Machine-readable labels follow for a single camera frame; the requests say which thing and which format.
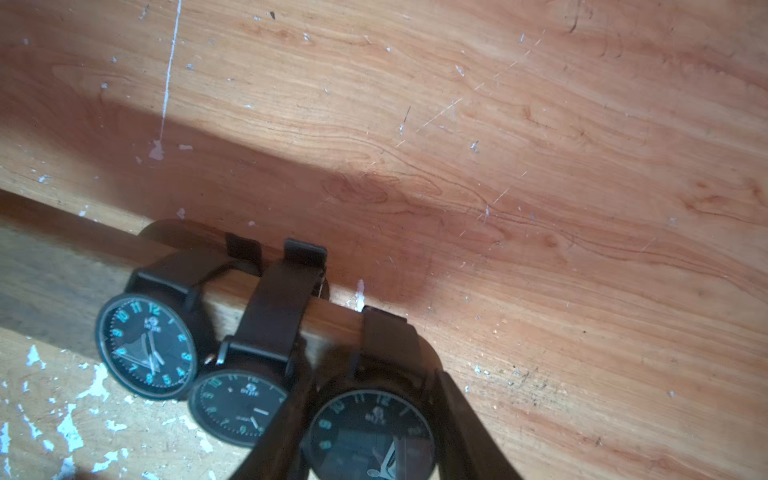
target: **watch brand logo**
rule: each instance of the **watch brand logo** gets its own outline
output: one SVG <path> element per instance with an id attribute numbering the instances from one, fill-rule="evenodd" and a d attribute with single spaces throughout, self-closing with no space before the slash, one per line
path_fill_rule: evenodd
<path id="1" fill-rule="evenodd" d="M 258 391 L 256 391 L 256 386 L 253 383 L 249 383 L 245 388 L 240 389 L 240 393 L 248 396 L 259 396 Z"/>
<path id="2" fill-rule="evenodd" d="M 156 316 L 150 316 L 144 319 L 144 328 L 151 332 L 160 333 L 162 332 L 162 329 L 157 326 L 158 323 L 159 320 L 157 320 Z"/>
<path id="3" fill-rule="evenodd" d="M 373 407 L 373 410 L 370 413 L 366 413 L 366 420 L 373 425 L 386 425 L 384 409 L 381 407 Z"/>

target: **watch face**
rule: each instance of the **watch face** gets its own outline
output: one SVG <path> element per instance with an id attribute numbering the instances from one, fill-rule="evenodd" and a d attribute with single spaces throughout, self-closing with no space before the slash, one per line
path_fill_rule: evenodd
<path id="1" fill-rule="evenodd" d="M 218 370 L 192 387 L 192 416 L 207 432 L 234 445 L 252 447 L 287 397 L 283 387 L 252 372 Z"/>
<path id="2" fill-rule="evenodd" d="M 353 390 L 327 402 L 303 451 L 321 480 L 426 480 L 435 467 L 435 440 L 422 413 L 381 390 Z"/>
<path id="3" fill-rule="evenodd" d="M 170 399 L 197 371 L 189 329 L 168 305 L 141 294 L 110 300 L 96 330 L 101 357 L 130 390 L 149 399 Z"/>

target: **teal numeral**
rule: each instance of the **teal numeral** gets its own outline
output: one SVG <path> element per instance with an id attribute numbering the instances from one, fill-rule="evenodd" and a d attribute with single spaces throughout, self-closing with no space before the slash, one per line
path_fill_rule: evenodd
<path id="1" fill-rule="evenodd" d="M 331 410 L 333 410 L 338 415 L 344 411 L 344 404 L 341 403 L 339 400 L 336 400 L 334 403 L 331 404 Z"/>

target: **wristwatch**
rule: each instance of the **wristwatch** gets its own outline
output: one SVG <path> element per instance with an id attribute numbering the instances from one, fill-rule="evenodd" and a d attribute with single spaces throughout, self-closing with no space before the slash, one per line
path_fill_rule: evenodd
<path id="1" fill-rule="evenodd" d="M 302 452 L 320 480 L 426 480 L 435 467 L 429 391 L 419 335 L 371 307 L 347 374 L 318 393 Z"/>
<path id="2" fill-rule="evenodd" d="M 264 270 L 233 336 L 215 364 L 192 385 L 188 401 L 197 423 L 218 439 L 253 447 L 295 383 L 299 325 L 311 296 L 320 296 L 327 252 L 288 239 L 283 259 Z"/>
<path id="3" fill-rule="evenodd" d="M 235 262 L 210 248 L 179 250 L 136 269 L 124 293 L 104 304 L 96 343 L 125 388 L 147 399 L 184 396 L 214 347 L 201 286 Z"/>

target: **wood grain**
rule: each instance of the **wood grain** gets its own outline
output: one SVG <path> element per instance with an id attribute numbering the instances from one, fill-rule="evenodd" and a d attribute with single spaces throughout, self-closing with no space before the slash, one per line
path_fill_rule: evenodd
<path id="1" fill-rule="evenodd" d="M 0 187 L 328 247 L 527 478 L 768 475 L 763 2 L 184 0 L 162 161 L 145 5 L 3 4 Z"/>

